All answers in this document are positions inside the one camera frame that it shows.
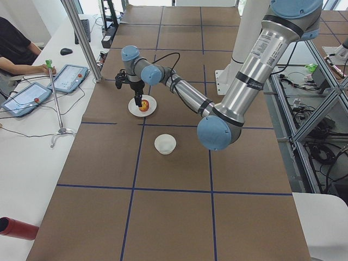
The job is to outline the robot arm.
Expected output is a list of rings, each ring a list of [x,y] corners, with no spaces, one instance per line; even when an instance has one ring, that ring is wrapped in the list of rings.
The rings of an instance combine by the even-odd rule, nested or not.
[[[141,105],[145,85],[166,85],[201,116],[197,126],[201,144],[213,151],[225,149],[240,137],[246,111],[288,46],[317,37],[321,11],[322,1],[271,1],[260,34],[241,68],[230,64],[215,72],[217,91],[223,96],[219,103],[197,91],[173,68],[148,62],[133,45],[121,51],[125,68],[116,75],[115,85],[129,84],[136,105]]]

